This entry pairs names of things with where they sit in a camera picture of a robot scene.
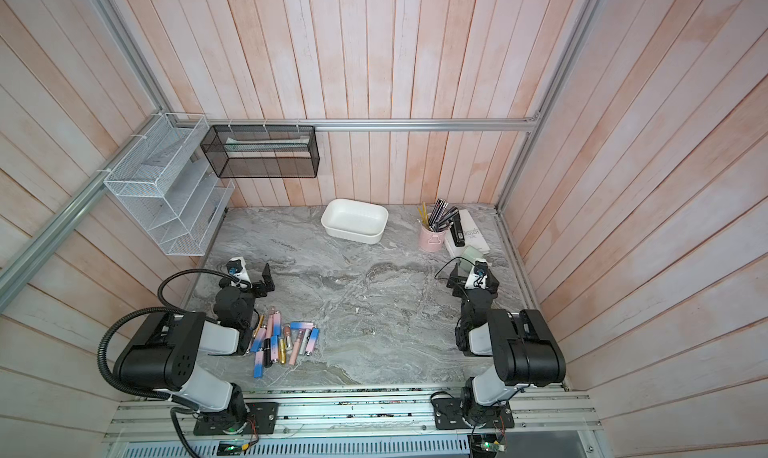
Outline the gold lipstick tube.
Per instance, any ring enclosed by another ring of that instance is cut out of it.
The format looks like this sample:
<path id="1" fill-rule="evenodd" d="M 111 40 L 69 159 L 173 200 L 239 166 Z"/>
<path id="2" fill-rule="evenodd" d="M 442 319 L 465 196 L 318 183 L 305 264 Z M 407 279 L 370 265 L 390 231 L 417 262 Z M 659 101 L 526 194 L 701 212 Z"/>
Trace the gold lipstick tube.
<path id="1" fill-rule="evenodd" d="M 287 347 L 284 336 L 278 338 L 278 361 L 281 365 L 285 365 L 287 362 Z"/>

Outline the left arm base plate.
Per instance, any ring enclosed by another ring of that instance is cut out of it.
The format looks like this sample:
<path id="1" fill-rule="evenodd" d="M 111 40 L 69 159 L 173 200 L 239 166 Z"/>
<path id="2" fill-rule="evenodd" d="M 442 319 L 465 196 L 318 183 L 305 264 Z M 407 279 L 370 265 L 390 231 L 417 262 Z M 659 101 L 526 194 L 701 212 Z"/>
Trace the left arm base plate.
<path id="1" fill-rule="evenodd" d="M 193 428 L 194 436 L 271 435 L 278 417 L 277 402 L 245 402 L 220 412 L 203 412 Z"/>

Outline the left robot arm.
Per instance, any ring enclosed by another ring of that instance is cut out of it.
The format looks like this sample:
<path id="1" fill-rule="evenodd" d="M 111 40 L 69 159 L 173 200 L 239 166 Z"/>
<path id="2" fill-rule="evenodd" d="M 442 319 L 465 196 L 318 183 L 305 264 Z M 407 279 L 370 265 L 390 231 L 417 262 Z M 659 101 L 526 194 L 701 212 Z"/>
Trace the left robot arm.
<path id="1" fill-rule="evenodd" d="M 225 381 L 197 363 L 199 354 L 255 359 L 261 377 L 271 346 L 272 330 L 255 302 L 275 289 L 271 269 L 260 279 L 249 278 L 242 258 L 233 258 L 217 272 L 220 290 L 213 313 L 193 312 L 168 302 L 167 282 L 157 290 L 159 306 L 129 313 L 107 329 L 97 348 L 97 368 L 114 389 L 136 397 L 174 403 L 171 421 L 194 417 L 197 436 L 270 435 L 278 405 L 249 402 L 241 386 Z"/>

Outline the pink pen cup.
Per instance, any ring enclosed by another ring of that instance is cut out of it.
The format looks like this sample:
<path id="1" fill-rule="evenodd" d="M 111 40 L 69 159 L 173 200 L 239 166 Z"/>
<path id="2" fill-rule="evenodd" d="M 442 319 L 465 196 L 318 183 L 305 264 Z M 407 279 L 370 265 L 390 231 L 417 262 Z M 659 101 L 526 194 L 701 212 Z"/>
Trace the pink pen cup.
<path id="1" fill-rule="evenodd" d="M 434 253 L 441 250 L 444 246 L 445 235 L 447 231 L 432 231 L 426 224 L 422 223 L 420 228 L 419 248 L 427 253 Z"/>

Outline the pink blue lipstick tall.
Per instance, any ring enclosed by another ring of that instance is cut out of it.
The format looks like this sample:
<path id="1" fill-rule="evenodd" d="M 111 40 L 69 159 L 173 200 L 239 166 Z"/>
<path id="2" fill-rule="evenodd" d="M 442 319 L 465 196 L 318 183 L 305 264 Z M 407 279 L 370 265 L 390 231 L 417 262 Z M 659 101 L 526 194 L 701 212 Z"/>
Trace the pink blue lipstick tall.
<path id="1" fill-rule="evenodd" d="M 279 361 L 279 338 L 273 335 L 270 338 L 270 362 L 275 364 Z"/>

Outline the black stapler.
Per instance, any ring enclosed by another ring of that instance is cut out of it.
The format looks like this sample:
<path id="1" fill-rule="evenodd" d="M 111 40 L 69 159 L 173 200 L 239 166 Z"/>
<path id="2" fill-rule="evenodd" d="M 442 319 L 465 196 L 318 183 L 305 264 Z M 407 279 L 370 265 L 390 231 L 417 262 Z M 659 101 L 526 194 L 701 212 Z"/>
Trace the black stapler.
<path id="1" fill-rule="evenodd" d="M 457 248 L 461 248 L 465 246 L 465 236 L 464 236 L 464 230 L 462 226 L 461 221 L 461 215 L 460 212 L 457 211 L 453 218 L 451 219 L 451 236 L 453 239 L 454 246 Z"/>

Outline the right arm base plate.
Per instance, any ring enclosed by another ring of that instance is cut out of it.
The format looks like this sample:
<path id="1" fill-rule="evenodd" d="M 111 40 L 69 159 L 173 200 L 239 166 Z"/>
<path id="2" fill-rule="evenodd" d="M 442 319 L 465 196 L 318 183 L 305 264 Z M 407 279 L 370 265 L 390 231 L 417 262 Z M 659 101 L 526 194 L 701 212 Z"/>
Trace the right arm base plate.
<path id="1" fill-rule="evenodd" d="M 490 406 L 479 405 L 471 399 L 454 398 L 441 394 L 430 399 L 435 427 L 438 430 L 512 429 L 515 426 L 512 411 L 507 402 Z"/>

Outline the white book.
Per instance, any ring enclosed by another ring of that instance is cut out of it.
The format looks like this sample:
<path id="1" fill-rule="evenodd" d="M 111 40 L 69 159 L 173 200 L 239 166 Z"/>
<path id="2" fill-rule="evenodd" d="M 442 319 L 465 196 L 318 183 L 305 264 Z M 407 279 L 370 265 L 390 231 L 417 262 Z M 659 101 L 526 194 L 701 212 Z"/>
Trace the white book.
<path id="1" fill-rule="evenodd" d="M 445 236 L 444 245 L 451 257 L 457 257 L 462 255 L 468 247 L 473 248 L 482 255 L 487 255 L 490 252 L 490 247 L 483 237 L 479 227 L 471 217 L 468 210 L 459 211 L 459 220 L 463 231 L 463 245 L 458 246 L 453 239 L 453 228 L 449 228 Z"/>

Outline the green pencil sharpener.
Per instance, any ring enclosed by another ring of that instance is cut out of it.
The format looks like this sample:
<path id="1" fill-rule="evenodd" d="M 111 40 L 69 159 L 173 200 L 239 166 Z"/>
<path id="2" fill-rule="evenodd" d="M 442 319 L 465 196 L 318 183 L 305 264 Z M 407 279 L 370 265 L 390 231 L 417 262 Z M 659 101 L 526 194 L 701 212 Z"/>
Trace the green pencil sharpener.
<path id="1" fill-rule="evenodd" d="M 477 262 L 486 263 L 487 259 L 485 258 L 485 255 L 481 251 L 479 251 L 478 249 L 472 246 L 465 247 L 464 251 L 460 256 L 460 263 L 462 265 L 472 267 Z"/>

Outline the white storage box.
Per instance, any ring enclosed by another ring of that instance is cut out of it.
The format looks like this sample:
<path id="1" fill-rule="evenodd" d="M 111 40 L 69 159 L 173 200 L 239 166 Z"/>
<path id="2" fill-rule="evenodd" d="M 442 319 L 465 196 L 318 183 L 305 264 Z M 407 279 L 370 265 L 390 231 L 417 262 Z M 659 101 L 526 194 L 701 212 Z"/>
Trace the white storage box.
<path id="1" fill-rule="evenodd" d="M 321 224 L 331 237 L 374 245 L 381 241 L 388 218 L 383 206 L 335 199 L 326 206 Z"/>

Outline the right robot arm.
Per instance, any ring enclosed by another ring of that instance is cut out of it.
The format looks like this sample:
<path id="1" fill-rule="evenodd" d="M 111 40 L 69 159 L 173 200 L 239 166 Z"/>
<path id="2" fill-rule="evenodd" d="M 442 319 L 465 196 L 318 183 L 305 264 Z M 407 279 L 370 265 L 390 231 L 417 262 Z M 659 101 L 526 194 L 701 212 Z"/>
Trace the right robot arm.
<path id="1" fill-rule="evenodd" d="M 457 348 L 466 356 L 493 361 L 463 387 L 459 409 L 465 423 L 480 427 L 500 420 L 503 408 L 522 389 L 565 379 L 566 360 L 542 313 L 495 308 L 498 285 L 490 272 L 463 277 L 454 270 L 447 287 L 461 299 L 454 328 Z"/>

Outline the pink bear lip gloss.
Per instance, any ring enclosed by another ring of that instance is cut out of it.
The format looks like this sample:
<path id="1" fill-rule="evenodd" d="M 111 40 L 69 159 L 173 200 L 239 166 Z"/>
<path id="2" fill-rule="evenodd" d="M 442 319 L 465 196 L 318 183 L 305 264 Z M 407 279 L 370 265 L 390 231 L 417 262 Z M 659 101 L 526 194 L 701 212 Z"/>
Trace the pink bear lip gloss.
<path id="1" fill-rule="evenodd" d="M 301 329 L 297 332 L 296 340 L 293 343 L 290 358 L 288 360 L 288 364 L 290 366 L 296 365 L 303 340 L 304 340 L 304 330 Z"/>

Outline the black mesh basket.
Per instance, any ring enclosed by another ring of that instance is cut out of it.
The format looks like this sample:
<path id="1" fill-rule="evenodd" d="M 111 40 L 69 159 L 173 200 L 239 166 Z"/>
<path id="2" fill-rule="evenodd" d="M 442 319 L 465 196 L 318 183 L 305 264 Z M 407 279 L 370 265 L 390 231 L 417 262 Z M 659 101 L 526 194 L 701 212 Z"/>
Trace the black mesh basket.
<path id="1" fill-rule="evenodd" d="M 310 126 L 214 125 L 201 149 L 223 179 L 314 179 L 320 165 Z"/>

